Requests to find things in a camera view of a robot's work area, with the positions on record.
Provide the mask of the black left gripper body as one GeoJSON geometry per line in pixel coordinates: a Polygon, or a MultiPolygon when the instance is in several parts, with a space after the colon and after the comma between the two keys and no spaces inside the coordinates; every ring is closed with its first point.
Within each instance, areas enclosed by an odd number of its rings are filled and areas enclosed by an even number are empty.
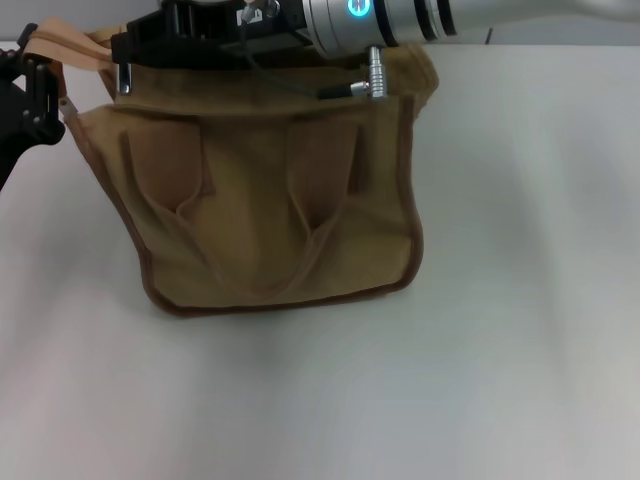
{"type": "Polygon", "coordinates": [[[63,137],[65,126],[29,126],[23,119],[27,106],[24,63],[0,64],[0,190],[19,158],[39,145],[55,145],[63,137]]]}

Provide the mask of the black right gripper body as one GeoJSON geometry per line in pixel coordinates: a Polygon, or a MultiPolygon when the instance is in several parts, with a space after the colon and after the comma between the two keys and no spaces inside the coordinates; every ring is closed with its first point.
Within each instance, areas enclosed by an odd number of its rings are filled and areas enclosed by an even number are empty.
{"type": "MultiPolygon", "coordinates": [[[[254,0],[246,45],[254,54],[306,47],[302,0],[254,0]]],[[[126,24],[126,63],[160,69],[233,70],[246,66],[242,45],[245,0],[162,0],[126,24]]]]}

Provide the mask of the khaki canvas food bag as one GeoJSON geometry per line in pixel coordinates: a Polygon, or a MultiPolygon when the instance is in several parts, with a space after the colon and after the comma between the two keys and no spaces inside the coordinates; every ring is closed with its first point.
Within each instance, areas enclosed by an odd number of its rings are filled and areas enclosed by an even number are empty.
{"type": "Polygon", "coordinates": [[[352,301],[408,286],[423,236],[415,120],[438,77],[421,46],[383,53],[383,100],[316,100],[241,60],[135,66],[129,95],[65,122],[176,315],[352,301]]]}

